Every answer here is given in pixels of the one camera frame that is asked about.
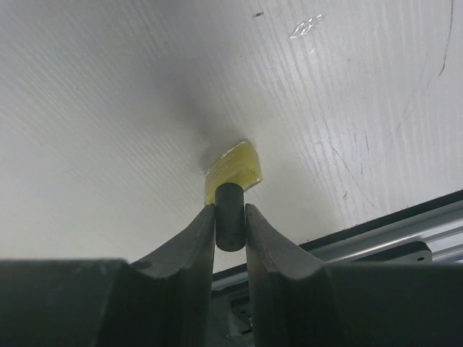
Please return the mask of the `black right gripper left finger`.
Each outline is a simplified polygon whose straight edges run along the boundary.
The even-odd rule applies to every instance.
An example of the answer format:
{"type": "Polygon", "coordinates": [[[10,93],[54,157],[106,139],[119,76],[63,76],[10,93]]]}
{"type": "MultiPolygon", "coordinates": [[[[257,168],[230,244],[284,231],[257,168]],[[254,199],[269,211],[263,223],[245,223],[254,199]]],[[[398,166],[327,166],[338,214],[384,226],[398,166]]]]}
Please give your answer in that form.
{"type": "Polygon", "coordinates": [[[141,260],[4,260],[3,346],[203,346],[214,208],[141,260]]]}

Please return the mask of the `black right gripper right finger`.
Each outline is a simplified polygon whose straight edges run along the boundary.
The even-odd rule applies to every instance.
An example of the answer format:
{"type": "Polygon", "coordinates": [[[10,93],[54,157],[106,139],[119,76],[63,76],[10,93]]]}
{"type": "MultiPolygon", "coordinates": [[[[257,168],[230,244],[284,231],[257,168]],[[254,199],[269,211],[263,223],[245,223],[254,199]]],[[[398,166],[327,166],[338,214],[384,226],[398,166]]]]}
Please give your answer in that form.
{"type": "Polygon", "coordinates": [[[247,205],[257,346],[460,346],[460,264],[327,263],[247,205]]]}

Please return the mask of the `yellow nail polish bottle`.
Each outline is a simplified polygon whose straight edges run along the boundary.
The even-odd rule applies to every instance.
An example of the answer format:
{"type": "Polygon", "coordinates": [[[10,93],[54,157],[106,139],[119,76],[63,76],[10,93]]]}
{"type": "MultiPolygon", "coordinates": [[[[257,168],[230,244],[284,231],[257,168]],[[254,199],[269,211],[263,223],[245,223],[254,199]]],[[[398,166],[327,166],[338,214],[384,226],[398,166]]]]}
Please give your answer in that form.
{"type": "Polygon", "coordinates": [[[222,184],[237,184],[246,192],[262,180],[258,152],[251,142],[242,140],[222,152],[209,165],[205,172],[204,204],[215,202],[215,191],[222,184]]]}

